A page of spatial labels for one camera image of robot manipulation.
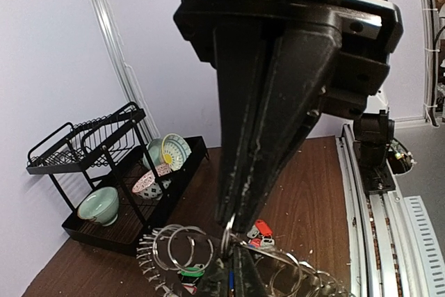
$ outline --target dish rack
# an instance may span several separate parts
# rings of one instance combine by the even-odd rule
[[[192,151],[190,156],[180,170],[159,176],[138,127],[144,117],[144,110],[130,102],[103,118],[79,125],[65,123],[29,151],[28,173],[49,175],[72,210],[62,227],[74,240],[134,256],[138,240],[144,233],[165,225],[202,159],[209,158],[201,136],[185,138]],[[131,192],[133,185],[148,171],[142,162],[144,155],[158,184],[166,179],[172,181],[163,189],[161,199],[143,200]],[[90,177],[90,168],[103,166],[109,167],[108,174]],[[90,193],[105,186],[118,190],[119,212],[114,224],[103,227],[77,216],[77,208],[55,176],[74,172],[83,174]]]

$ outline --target wood grain surface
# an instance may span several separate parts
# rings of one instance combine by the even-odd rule
[[[220,236],[213,221],[219,149],[209,150],[171,223]],[[308,140],[281,174],[260,216],[279,248],[350,284],[348,228],[335,139]],[[131,257],[68,240],[24,296],[155,296]]]

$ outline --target bowl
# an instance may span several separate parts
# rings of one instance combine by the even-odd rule
[[[150,155],[150,158],[152,158],[153,164],[155,166],[161,165],[164,162],[163,158],[162,158],[161,150],[162,150],[162,139],[160,139],[160,138],[156,138],[156,139],[152,140],[150,142],[150,144],[147,145],[148,154]],[[148,164],[148,159],[145,156],[145,154],[144,154],[144,158],[143,158],[143,164],[148,170],[152,169],[150,167],[150,165]]]
[[[93,191],[77,209],[80,219],[109,226],[118,219],[119,197],[113,187],[104,187]]]
[[[180,135],[168,134],[162,141],[162,157],[172,170],[179,170],[192,153]]]
[[[156,171],[158,172],[159,176],[162,176],[162,175],[167,175],[172,170],[170,169],[169,165],[167,165],[166,163],[162,163],[161,165],[156,167]],[[162,181],[162,185],[165,189],[167,189],[171,183],[172,183],[171,179],[166,179]],[[143,198],[144,200],[152,200],[152,199],[160,200],[163,195],[161,187],[157,184],[156,180],[154,179],[154,173],[152,170],[145,173],[135,183],[131,191],[140,198]]]

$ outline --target green bowl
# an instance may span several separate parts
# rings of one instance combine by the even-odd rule
[[[118,219],[119,197],[113,187],[104,187],[93,191],[77,209],[80,219],[109,226]]]
[[[156,139],[152,140],[150,142],[150,144],[147,145],[148,154],[150,155],[150,158],[152,158],[153,164],[155,166],[159,166],[164,162],[164,160],[162,158],[161,148],[162,148],[162,139],[160,139],[160,138],[156,138]],[[150,165],[148,164],[148,160],[147,160],[147,157],[145,156],[145,154],[144,154],[144,158],[143,158],[142,162],[144,163],[144,166],[148,170],[152,169],[150,167]]]

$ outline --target green tag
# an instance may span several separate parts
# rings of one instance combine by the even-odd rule
[[[200,271],[200,267],[187,267],[188,271]],[[181,271],[181,275],[187,278],[200,278],[204,275],[204,271],[200,271],[198,273],[186,273],[185,271]]]

